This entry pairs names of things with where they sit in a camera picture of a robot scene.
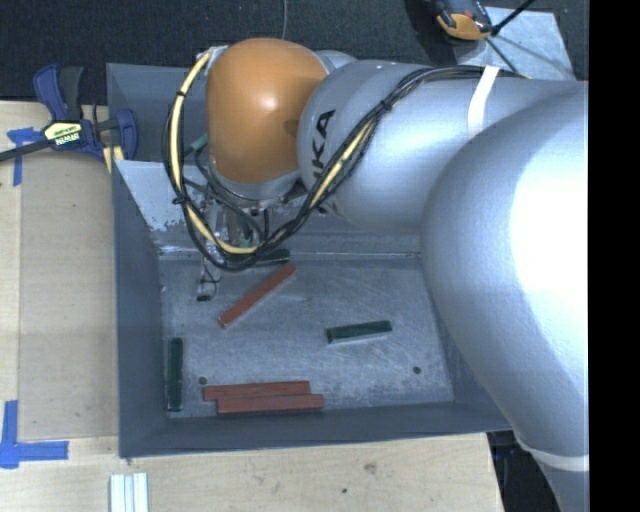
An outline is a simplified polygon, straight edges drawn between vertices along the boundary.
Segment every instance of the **wooden table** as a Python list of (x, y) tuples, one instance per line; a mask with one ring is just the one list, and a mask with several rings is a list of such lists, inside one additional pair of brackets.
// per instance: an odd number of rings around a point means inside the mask
[[(0, 150), (13, 147), (7, 130), (47, 122), (39, 104), (0, 102)], [(24, 158), (19, 187), (13, 169), (0, 164), (0, 406), (20, 399), (24, 438), (59, 434), (70, 445), (68, 460), (0, 469), (0, 510), (104, 512), (109, 476), (137, 472), (148, 474), (152, 512), (504, 510), (484, 434), (120, 459), (112, 241), (92, 231), (111, 221), (109, 196), (100, 195), (107, 169), (50, 150)], [(65, 179), (78, 187), (60, 187)], [(60, 282), (69, 261), (73, 278)], [(87, 287), (101, 292), (75, 300)]]

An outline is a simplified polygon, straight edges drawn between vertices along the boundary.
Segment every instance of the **yellow clamp label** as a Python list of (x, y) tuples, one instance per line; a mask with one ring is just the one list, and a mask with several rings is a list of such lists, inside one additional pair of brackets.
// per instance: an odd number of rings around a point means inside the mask
[(44, 131), (47, 140), (55, 140), (56, 146), (80, 140), (82, 125), (79, 123), (54, 123)]

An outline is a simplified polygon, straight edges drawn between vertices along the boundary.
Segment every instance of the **red wooden block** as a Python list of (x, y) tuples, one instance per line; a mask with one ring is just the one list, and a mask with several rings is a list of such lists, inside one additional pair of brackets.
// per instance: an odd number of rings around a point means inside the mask
[(289, 262), (284, 265), (280, 270), (275, 272), (266, 281), (260, 284), (257, 288), (254, 288), (243, 299), (236, 302), (227, 311), (225, 311), (219, 318), (218, 324), (220, 327), (226, 327), (238, 317), (246, 313), (251, 309), (260, 299), (269, 294), (273, 289), (281, 284), (285, 279), (293, 275), (296, 271), (296, 266)]
[(218, 400), (219, 416), (319, 411), (324, 397), (317, 394), (287, 396), (243, 396)]
[(256, 384), (225, 384), (203, 387), (202, 399), (212, 401), (243, 396), (305, 395), (308, 393), (311, 393), (311, 384), (308, 380), (262, 382)]

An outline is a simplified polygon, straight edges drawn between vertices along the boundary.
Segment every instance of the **yellow cable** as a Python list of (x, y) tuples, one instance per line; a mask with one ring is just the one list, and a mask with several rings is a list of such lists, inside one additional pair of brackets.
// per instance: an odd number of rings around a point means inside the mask
[[(173, 180), (176, 184), (176, 188), (178, 192), (182, 192), (182, 167), (180, 166), (180, 159), (178, 157), (178, 123), (180, 121), (180, 112), (182, 111), (182, 106), (184, 104), (185, 96), (191, 89), (194, 80), (198, 76), (200, 70), (207, 65), (209, 62), (211, 52), (205, 52), (200, 59), (195, 63), (195, 65), (191, 68), (187, 77), (185, 78), (182, 86), (179, 89), (179, 93), (176, 96), (176, 101), (173, 104), (173, 111), (171, 113), (171, 124), (169, 127), (169, 154), (171, 157), (171, 169), (173, 172)], [(231, 244), (223, 242), (222, 240), (216, 238), (211, 230), (207, 227), (207, 225), (202, 222), (202, 219), (198, 217), (198, 215), (193, 211), (193, 209), (188, 206), (187, 212), (189, 214), (189, 219), (192, 221), (195, 228), (200, 231), (202, 236), (204, 236), (210, 242), (216, 244), (221, 249), (232, 253), (232, 254), (252, 254), (258, 248), (258, 246), (253, 247), (234, 247)]]
[(327, 187), (331, 184), (333, 179), (340, 172), (345, 162), (351, 158), (351, 155), (353, 154), (357, 145), (365, 136), (369, 135), (369, 132), (371, 131), (372, 127), (373, 127), (373, 122), (369, 121), (367, 124), (365, 124), (362, 127), (362, 130), (360, 130), (360, 132), (358, 133), (358, 135), (356, 135), (353, 141), (351, 141), (351, 144), (349, 144), (349, 146), (347, 147), (342, 157), (340, 157), (340, 159), (334, 164), (331, 171), (329, 171), (329, 174), (327, 174), (327, 177), (325, 178), (324, 183), (322, 183), (322, 186), (318, 189), (318, 191), (316, 192), (316, 195), (313, 196), (313, 200), (311, 201), (309, 208), (313, 208), (318, 203), (318, 201), (320, 200), (320, 197), (322, 197), (322, 194), (324, 194), (324, 191), (327, 190)]
[[(173, 104), (173, 111), (171, 114), (171, 124), (169, 127), (169, 154), (171, 158), (171, 168), (173, 172), (173, 180), (176, 184), (176, 188), (179, 192), (182, 192), (182, 167), (180, 166), (180, 159), (178, 157), (178, 123), (180, 121), (180, 112), (182, 111), (182, 106), (184, 105), (184, 100), (186, 94), (191, 89), (191, 86), (198, 76), (200, 70), (207, 65), (209, 62), (211, 52), (205, 52), (200, 59), (195, 63), (195, 65), (191, 68), (187, 77), (185, 78), (182, 86), (180, 87), (179, 93), (176, 96), (176, 101)], [(360, 133), (353, 139), (351, 144), (347, 147), (346, 151), (342, 155), (342, 157), (334, 164), (333, 168), (327, 174), (322, 186), (316, 192), (316, 195), (313, 197), (313, 200), (310, 203), (310, 208), (315, 207), (315, 205), (322, 197), (322, 194), (327, 190), (331, 182), (338, 175), (345, 162), (349, 160), (355, 151), (356, 147), (360, 143), (360, 141), (368, 136), (371, 129), (373, 127), (372, 121), (369, 121), (363, 128), (360, 130)], [(191, 206), (187, 206), (187, 212), (189, 215), (189, 219), (193, 223), (194, 227), (200, 231), (202, 236), (204, 236), (211, 243), (216, 244), (218, 247), (223, 249), (224, 251), (231, 254), (253, 254), (259, 246), (252, 247), (235, 247), (231, 244), (228, 244), (219, 238), (217, 238), (212, 232), (211, 229), (202, 221), (202, 219), (193, 211)]]

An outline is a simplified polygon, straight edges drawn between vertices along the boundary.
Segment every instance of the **black surface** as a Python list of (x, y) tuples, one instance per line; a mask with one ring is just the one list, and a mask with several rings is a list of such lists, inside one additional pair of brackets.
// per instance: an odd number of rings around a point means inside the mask
[[(421, 1), (288, 0), (287, 38), (359, 58), (448, 63), (451, 48), (424, 14)], [(510, 8), (519, 4), (484, 2)], [(532, 9), (555, 13), (574, 73), (588, 79), (588, 0), (538, 0)], [(188, 66), (195, 52), (213, 44), (279, 37), (282, 21), (282, 0), (2, 2), (0, 98), (35, 100), (33, 74), (58, 62), (87, 69), (80, 102), (106, 104), (108, 62)], [(500, 476), (500, 461), (497, 468)], [(507, 472), (507, 512), (557, 510), (537, 465), (517, 447), (507, 459)]]

